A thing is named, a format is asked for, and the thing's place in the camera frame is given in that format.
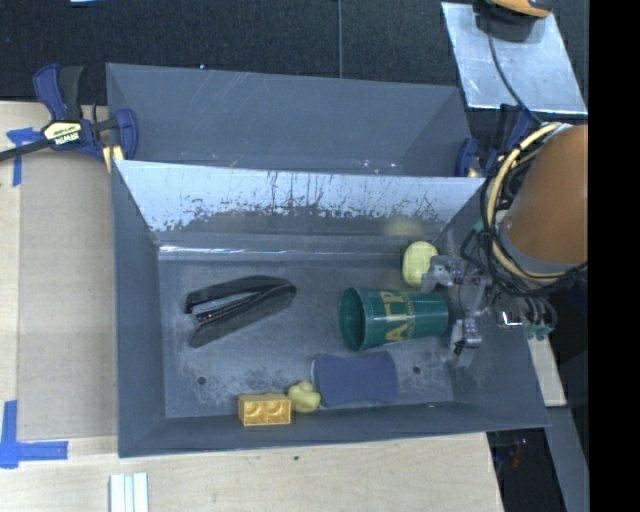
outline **yellow toy block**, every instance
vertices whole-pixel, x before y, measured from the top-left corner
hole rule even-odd
[[[291,400],[282,393],[240,395],[238,397],[238,417],[245,427],[288,425],[291,423]]]

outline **metal plate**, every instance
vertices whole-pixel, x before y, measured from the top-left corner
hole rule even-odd
[[[118,169],[149,229],[157,232],[429,238],[484,181],[139,161],[120,161]]]
[[[467,105],[497,109],[515,105],[491,57],[489,38],[476,25],[470,5],[443,2]],[[536,22],[523,42],[494,37],[496,55],[512,88],[529,109],[555,114],[587,114],[555,17]]]
[[[186,178],[181,170],[189,172],[187,167],[173,166],[178,180],[181,175]],[[429,178],[423,180],[428,189]],[[333,234],[330,230],[309,234],[305,217],[297,215],[291,215],[291,223],[267,222],[256,227],[259,217],[250,215],[250,208],[246,215],[219,216],[244,226],[238,232],[211,229],[216,225],[215,215],[171,230],[152,231],[145,222],[154,211],[152,198],[139,204],[135,200],[145,196],[144,188],[128,188],[117,167],[112,187],[121,457],[545,424],[544,401],[522,332],[503,332],[492,318],[486,318],[482,329],[487,342],[470,368],[450,368],[440,357],[440,339],[391,347],[401,379],[402,404],[327,409],[296,415],[290,425],[248,431],[232,413],[234,395],[288,387],[309,374],[311,359],[319,352],[346,355],[335,316],[340,291],[347,284],[405,286],[400,277],[402,248],[413,235],[385,235],[381,228],[386,218],[381,222],[366,216],[356,223],[356,231],[349,230],[353,219],[329,217],[336,230]],[[174,197],[181,197],[179,186],[168,189]],[[401,198],[394,194],[383,197],[390,204]],[[176,203],[175,207],[184,206],[180,200]],[[457,223],[463,231],[469,229],[477,219],[477,204],[471,210],[468,204],[448,226]],[[428,225],[428,219],[427,215],[420,221]],[[305,229],[296,231],[296,220]],[[369,223],[371,229],[363,229]],[[263,228],[264,233],[251,232]],[[445,231],[441,237],[448,240]],[[294,282],[299,289],[297,302],[279,316],[261,320],[261,325],[238,330],[224,341],[201,347],[206,350],[197,354],[188,352],[185,336],[192,324],[180,307],[187,293],[213,284],[211,281],[255,272]]]
[[[470,137],[460,90],[428,84],[107,65],[137,160],[453,176]]]

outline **yellow label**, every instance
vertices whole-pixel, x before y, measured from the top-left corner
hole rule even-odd
[[[56,145],[67,144],[80,138],[82,126],[80,123],[53,123],[44,130],[47,140],[53,140]]]
[[[415,332],[415,308],[413,302],[405,293],[393,293],[381,291],[380,298],[384,304],[384,312],[387,323],[401,322],[400,325],[387,331],[384,335],[385,341],[400,341],[413,337]],[[404,312],[394,312],[393,305],[402,304]]]
[[[282,393],[243,394],[238,397],[238,417],[245,427],[291,423],[291,400]]]

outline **blue sponge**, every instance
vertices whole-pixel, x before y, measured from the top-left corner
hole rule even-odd
[[[352,357],[320,354],[313,360],[311,378],[326,407],[356,401],[392,404],[398,397],[398,373],[387,351]]]

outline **green cup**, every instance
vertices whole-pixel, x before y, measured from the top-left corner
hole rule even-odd
[[[344,346],[360,351],[386,343],[442,336],[449,324],[446,299],[439,293],[347,288],[338,320]]]

